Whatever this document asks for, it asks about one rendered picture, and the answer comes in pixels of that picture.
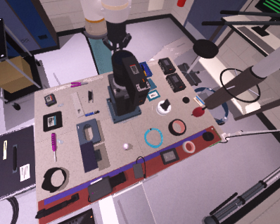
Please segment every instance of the pink screwdriver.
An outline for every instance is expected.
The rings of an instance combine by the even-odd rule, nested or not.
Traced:
[[[52,133],[51,141],[52,141],[52,150],[54,152],[54,161],[56,161],[56,134],[55,133]]]

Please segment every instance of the door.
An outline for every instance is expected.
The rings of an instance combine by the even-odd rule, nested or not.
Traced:
[[[22,42],[26,49],[33,51],[41,48],[5,0],[0,0],[0,18],[4,19],[4,24]]]
[[[247,0],[195,0],[184,27],[196,39],[209,39],[217,26],[202,26],[201,23],[203,21],[221,21],[221,17],[227,16],[220,14],[221,10],[239,11],[246,2]],[[225,29],[226,26],[221,29],[213,42]]]
[[[7,0],[7,2],[11,5],[17,16],[22,20],[41,48],[56,46],[53,37],[30,0]]]

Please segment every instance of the yellow box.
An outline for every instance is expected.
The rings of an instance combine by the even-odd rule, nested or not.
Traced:
[[[21,71],[23,71],[32,80],[30,65],[21,56],[11,58],[12,61]],[[33,85],[22,73],[16,70],[7,61],[0,62],[0,87],[7,92],[14,93],[26,87]]]

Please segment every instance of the magenta handle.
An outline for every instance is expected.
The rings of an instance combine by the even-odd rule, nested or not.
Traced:
[[[56,134],[55,133],[51,134],[51,141],[52,141],[52,150],[56,151]]]

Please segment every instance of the floor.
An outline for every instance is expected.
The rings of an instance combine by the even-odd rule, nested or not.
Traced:
[[[131,24],[127,26],[127,32],[132,36],[127,50],[137,57],[138,62],[151,60],[158,52],[164,51],[164,46],[185,37],[169,18]],[[60,50],[36,56],[42,61],[38,70],[45,87],[97,75],[87,40],[82,34],[61,37],[60,41]],[[191,50],[193,44],[186,45],[186,48],[176,46],[173,53],[172,49],[167,50],[174,55],[177,65],[191,63],[196,57]],[[194,70],[201,72],[198,77],[202,82],[198,87],[216,88],[215,81],[202,65],[198,64]],[[0,101],[0,134],[34,123],[33,95],[17,102],[21,105],[20,111]],[[234,121],[232,112],[221,128],[226,133],[267,130],[257,116]],[[279,166],[280,143],[273,135],[235,137],[228,143],[216,144],[171,166],[128,192],[114,196],[118,223],[203,223],[204,217],[234,192],[243,194]],[[17,223],[38,223],[34,218],[37,214],[35,189],[16,196],[16,199],[19,202]],[[102,224],[104,217],[99,202],[85,209],[89,208],[94,210],[96,223]],[[0,224],[10,223],[12,215],[11,204],[7,200],[0,201]]]

